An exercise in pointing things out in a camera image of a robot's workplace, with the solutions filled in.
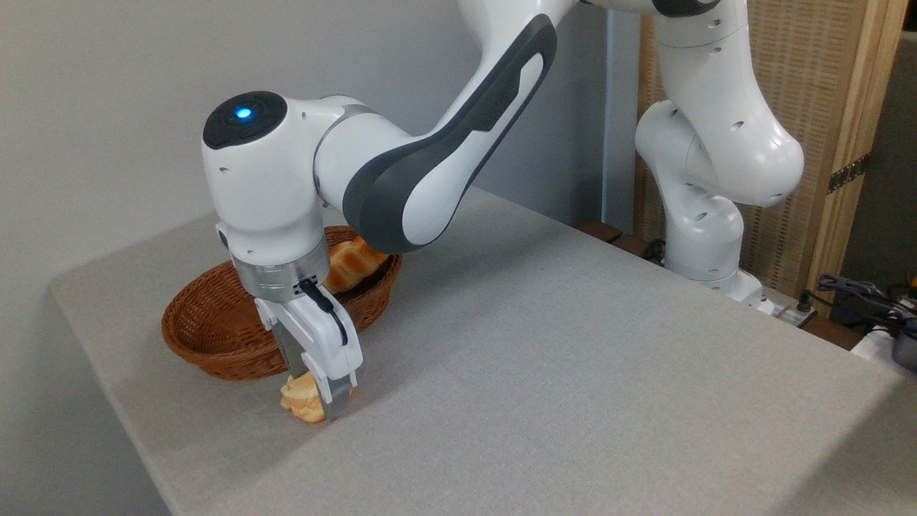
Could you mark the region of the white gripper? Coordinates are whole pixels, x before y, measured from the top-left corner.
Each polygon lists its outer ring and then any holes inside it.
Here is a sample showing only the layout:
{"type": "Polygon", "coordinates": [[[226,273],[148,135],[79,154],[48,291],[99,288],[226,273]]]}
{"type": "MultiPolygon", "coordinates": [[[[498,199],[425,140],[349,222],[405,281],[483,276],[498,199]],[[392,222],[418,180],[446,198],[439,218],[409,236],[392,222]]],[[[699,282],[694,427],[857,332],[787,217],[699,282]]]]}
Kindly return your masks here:
{"type": "Polygon", "coordinates": [[[255,298],[264,327],[273,332],[292,378],[311,372],[325,421],[348,406],[363,364],[356,327],[347,310],[324,287],[303,287],[281,303],[255,298]]]}

